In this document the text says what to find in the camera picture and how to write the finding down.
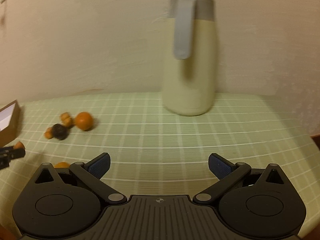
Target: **open box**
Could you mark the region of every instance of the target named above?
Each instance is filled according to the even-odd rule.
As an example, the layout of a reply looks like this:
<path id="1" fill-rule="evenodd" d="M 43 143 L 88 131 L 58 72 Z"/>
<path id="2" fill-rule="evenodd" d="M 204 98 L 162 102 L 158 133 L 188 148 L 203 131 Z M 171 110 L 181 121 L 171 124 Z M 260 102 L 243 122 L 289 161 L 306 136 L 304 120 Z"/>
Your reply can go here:
<path id="1" fill-rule="evenodd" d="M 17 100 L 0 109 L 0 147 L 17 137 L 19 115 L 20 107 Z"/>

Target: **textured wallpaper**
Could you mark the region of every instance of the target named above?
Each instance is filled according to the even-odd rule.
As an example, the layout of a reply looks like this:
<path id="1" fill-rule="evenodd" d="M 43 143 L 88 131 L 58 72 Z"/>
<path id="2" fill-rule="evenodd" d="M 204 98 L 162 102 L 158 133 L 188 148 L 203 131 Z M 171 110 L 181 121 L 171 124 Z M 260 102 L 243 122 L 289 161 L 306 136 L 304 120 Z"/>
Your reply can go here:
<path id="1" fill-rule="evenodd" d="M 215 0 L 217 89 L 278 95 L 320 132 L 320 0 Z M 0 103 L 159 91 L 168 0 L 0 0 Z"/>

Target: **black robotic gripper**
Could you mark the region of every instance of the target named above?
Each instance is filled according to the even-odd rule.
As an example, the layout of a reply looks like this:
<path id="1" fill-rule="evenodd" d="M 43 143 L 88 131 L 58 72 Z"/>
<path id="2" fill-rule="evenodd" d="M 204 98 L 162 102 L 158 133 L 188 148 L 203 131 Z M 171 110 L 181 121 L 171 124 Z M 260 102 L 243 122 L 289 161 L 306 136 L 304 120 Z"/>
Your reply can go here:
<path id="1" fill-rule="evenodd" d="M 68 169 L 42 163 L 12 208 L 22 240 L 297 240 L 306 217 L 299 194 L 279 165 L 233 164 L 213 153 L 219 181 L 196 194 L 126 196 L 100 179 L 103 153 Z"/>

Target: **thermos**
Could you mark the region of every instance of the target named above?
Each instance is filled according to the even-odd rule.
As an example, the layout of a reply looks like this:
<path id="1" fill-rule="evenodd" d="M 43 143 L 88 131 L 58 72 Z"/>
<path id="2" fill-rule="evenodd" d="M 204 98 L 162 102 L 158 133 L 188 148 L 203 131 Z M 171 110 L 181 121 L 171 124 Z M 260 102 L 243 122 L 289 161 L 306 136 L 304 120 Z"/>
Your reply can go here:
<path id="1" fill-rule="evenodd" d="M 213 0 L 171 0 L 165 19 L 163 104 L 181 115 L 213 105 L 217 64 Z"/>

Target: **blue gripper pad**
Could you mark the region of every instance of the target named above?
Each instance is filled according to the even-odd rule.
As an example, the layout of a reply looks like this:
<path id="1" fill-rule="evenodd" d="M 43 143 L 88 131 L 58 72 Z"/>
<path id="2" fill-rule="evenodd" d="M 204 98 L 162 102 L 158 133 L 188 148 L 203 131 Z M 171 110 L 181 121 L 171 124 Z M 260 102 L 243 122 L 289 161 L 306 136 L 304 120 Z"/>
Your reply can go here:
<path id="1" fill-rule="evenodd" d="M 216 153 L 212 153 L 208 160 L 209 170 L 218 178 L 223 179 L 233 172 L 237 166 Z"/>
<path id="2" fill-rule="evenodd" d="M 97 179 L 101 179 L 110 169 L 110 155 L 102 153 L 84 165 L 84 169 Z"/>

